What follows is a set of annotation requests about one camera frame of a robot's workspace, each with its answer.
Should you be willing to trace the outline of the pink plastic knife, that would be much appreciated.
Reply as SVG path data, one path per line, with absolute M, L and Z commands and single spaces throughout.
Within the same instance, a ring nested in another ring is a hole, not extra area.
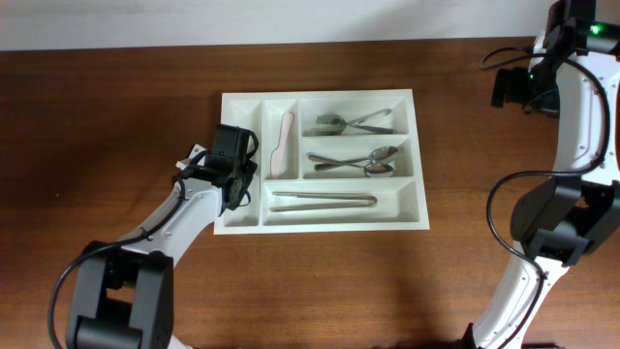
M 287 111 L 282 115 L 278 144 L 270 156 L 269 174 L 271 179 L 277 179 L 284 169 L 287 157 L 287 140 L 295 121 L 295 114 Z

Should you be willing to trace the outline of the steel fork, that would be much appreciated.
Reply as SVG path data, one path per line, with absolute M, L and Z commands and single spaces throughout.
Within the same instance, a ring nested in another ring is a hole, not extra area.
M 371 113 L 368 113 L 367 115 L 364 115 L 362 117 L 359 117 L 359 118 L 356 118 L 356 119 L 353 119 L 353 120 L 346 120 L 346 119 L 345 120 L 348 121 L 348 122 L 354 122 L 356 124 L 364 125 L 365 121 L 368 121 L 368 120 L 371 120 L 371 119 L 380 118 L 380 117 L 383 117 L 383 116 L 388 116 L 388 115 L 391 114 L 391 112 L 392 112 L 392 109 L 382 109 L 382 110 L 378 110 L 378 111 L 373 111 Z M 323 136 L 323 135 L 320 135 L 317 132 L 317 130 L 319 128 L 323 128 L 323 125 L 318 125 L 317 128 L 308 130 L 305 133 L 305 136 Z
M 348 122 L 343 117 L 335 113 L 321 114 L 317 116 L 316 123 L 318 125 L 323 125 L 323 128 L 319 128 L 317 132 L 324 136 L 339 136 L 348 127 L 368 131 L 373 134 L 389 135 L 394 133 L 394 130 L 389 128 L 364 126 L 354 122 Z

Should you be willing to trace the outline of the steel kitchen tongs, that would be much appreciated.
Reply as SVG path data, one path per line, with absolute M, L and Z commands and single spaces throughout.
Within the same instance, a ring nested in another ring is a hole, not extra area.
M 378 199 L 373 195 L 354 193 L 273 192 L 272 195 L 275 198 L 289 199 L 290 202 L 271 206 L 271 212 L 365 208 L 374 207 L 378 203 Z

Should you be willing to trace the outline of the large steel spoon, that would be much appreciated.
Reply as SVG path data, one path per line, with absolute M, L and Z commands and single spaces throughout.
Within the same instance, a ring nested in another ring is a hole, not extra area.
M 358 165 L 356 163 L 348 163 L 345 161 L 326 158 L 316 154 L 309 153 L 307 155 L 309 160 L 327 163 L 329 165 L 339 165 L 357 168 L 363 171 L 366 177 L 390 177 L 394 174 L 394 168 L 388 164 L 383 163 L 367 163 L 366 165 Z
M 345 160 L 347 164 L 356 164 L 363 161 L 371 162 L 371 163 L 391 163 L 399 153 L 399 148 L 396 146 L 383 146 L 373 150 L 368 156 L 359 157 L 354 159 Z M 331 169 L 335 169 L 338 167 L 338 164 L 329 164 L 327 161 L 322 160 L 319 165 L 315 165 L 314 169 L 317 172 L 327 171 Z

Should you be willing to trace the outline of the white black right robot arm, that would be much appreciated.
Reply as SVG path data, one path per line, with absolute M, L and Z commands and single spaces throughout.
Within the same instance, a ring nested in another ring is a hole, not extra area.
M 496 80 L 491 103 L 518 104 L 557 119 L 554 165 L 516 203 L 509 265 L 482 316 L 457 341 L 460 348 L 521 348 L 554 284 L 619 227 L 616 150 L 619 15 L 601 1 L 558 0 L 529 47 L 483 70 Z

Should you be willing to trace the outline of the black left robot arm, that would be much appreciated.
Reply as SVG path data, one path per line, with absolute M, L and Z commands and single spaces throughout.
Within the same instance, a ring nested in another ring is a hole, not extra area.
M 210 148 L 177 164 L 169 196 L 116 242 L 91 241 L 62 272 L 49 301 L 54 347 L 181 348 L 173 333 L 174 269 L 198 235 L 250 202 L 256 134 L 220 124 Z

